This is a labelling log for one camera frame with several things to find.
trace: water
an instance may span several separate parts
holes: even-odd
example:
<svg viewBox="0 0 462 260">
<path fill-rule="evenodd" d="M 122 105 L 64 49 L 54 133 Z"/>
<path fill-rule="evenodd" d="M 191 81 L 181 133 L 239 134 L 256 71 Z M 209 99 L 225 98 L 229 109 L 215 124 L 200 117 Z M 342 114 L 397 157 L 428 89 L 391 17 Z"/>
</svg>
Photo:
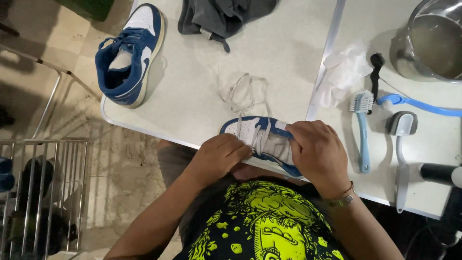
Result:
<svg viewBox="0 0 462 260">
<path fill-rule="evenodd" d="M 438 15 L 422 15 L 411 30 L 414 50 L 432 71 L 448 79 L 462 74 L 462 27 Z"/>
</svg>

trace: graphic print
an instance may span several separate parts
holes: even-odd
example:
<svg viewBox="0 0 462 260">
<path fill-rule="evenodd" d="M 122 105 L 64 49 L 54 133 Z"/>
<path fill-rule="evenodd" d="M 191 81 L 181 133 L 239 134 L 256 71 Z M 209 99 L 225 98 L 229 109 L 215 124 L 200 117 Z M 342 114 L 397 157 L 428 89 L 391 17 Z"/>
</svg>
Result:
<svg viewBox="0 0 462 260">
<path fill-rule="evenodd" d="M 235 259 L 244 254 L 245 244 L 230 240 L 230 232 L 245 232 L 243 241 L 253 240 L 254 260 L 343 260 L 326 240 L 331 229 L 324 216 L 291 189 L 267 181 L 233 184 L 226 191 L 225 204 L 225 212 L 218 210 L 208 219 L 209 228 L 192 245 L 190 260 L 204 260 L 220 247 L 230 248 Z M 228 222 L 238 217 L 240 225 Z M 217 235 L 226 243 L 209 241 L 212 228 L 223 231 Z"/>
</svg>

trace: hand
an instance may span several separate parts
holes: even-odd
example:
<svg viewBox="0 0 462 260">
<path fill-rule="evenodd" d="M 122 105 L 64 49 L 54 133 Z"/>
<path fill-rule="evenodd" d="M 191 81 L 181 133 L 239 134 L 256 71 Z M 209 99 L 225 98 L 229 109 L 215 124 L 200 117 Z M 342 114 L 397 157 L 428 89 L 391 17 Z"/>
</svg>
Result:
<svg viewBox="0 0 462 260">
<path fill-rule="evenodd" d="M 324 199 L 335 198 L 350 188 L 348 157 L 335 130 L 322 121 L 300 121 L 286 126 L 292 159 L 301 174 Z"/>
<path fill-rule="evenodd" d="M 252 149 L 235 135 L 222 134 L 205 141 L 184 171 L 205 188 L 251 156 Z"/>
</svg>

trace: blue and white sneaker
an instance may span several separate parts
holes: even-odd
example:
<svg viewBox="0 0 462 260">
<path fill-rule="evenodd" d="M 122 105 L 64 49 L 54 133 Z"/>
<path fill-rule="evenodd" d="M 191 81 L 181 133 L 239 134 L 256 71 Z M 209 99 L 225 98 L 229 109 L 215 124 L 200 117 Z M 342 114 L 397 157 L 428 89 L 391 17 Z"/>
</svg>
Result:
<svg viewBox="0 0 462 260">
<path fill-rule="evenodd" d="M 136 108 L 146 94 L 152 60 L 162 46 L 165 22 L 159 9 L 142 4 L 132 13 L 116 38 L 99 45 L 95 63 L 101 91 L 115 103 Z M 102 49 L 104 44 L 113 43 Z"/>
<path fill-rule="evenodd" d="M 287 123 L 269 117 L 242 117 L 226 122 L 220 134 L 233 134 L 252 147 L 253 156 L 261 160 L 273 161 L 294 177 L 302 176 L 292 161 Z"/>
</svg>

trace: brush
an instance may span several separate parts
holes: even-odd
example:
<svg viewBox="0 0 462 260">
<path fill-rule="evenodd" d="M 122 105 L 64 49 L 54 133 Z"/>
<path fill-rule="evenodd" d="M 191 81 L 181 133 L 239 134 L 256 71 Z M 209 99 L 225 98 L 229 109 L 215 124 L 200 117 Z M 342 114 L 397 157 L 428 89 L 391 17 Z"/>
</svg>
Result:
<svg viewBox="0 0 462 260">
<path fill-rule="evenodd" d="M 398 168 L 395 176 L 395 204 L 398 213 L 403 212 L 406 204 L 407 187 L 409 186 L 409 164 L 404 159 L 402 153 L 402 138 L 415 134 L 417 130 L 417 115 L 409 111 L 395 113 L 387 122 L 386 131 L 388 134 L 396 136 L 396 157 L 398 158 Z"/>
<path fill-rule="evenodd" d="M 361 134 L 361 149 L 359 154 L 359 169 L 362 173 L 371 171 L 369 149 L 367 145 L 366 113 L 372 110 L 374 94 L 369 90 L 356 92 L 350 99 L 350 111 L 358 116 L 359 130 Z"/>
<path fill-rule="evenodd" d="M 437 107 L 433 105 L 429 105 L 427 103 L 411 99 L 411 98 L 406 98 L 403 97 L 399 94 L 388 94 L 383 97 L 380 97 L 377 99 L 377 104 L 390 108 L 393 105 L 400 105 L 400 104 L 408 104 L 415 106 L 417 108 L 420 108 L 422 110 L 425 110 L 430 113 L 435 113 L 438 115 L 443 115 L 443 116 L 448 116 L 448 117 L 462 117 L 462 110 L 452 110 L 452 109 L 447 109 L 447 108 L 442 108 L 442 107 Z"/>
<path fill-rule="evenodd" d="M 374 66 L 374 70 L 371 73 L 371 81 L 372 81 L 372 94 L 374 94 L 374 102 L 377 99 L 378 95 L 378 80 L 380 76 L 378 75 L 380 69 L 385 64 L 385 59 L 383 58 L 381 53 L 376 53 L 371 56 L 371 63 Z M 372 109 L 367 112 L 368 115 L 372 114 Z"/>
</svg>

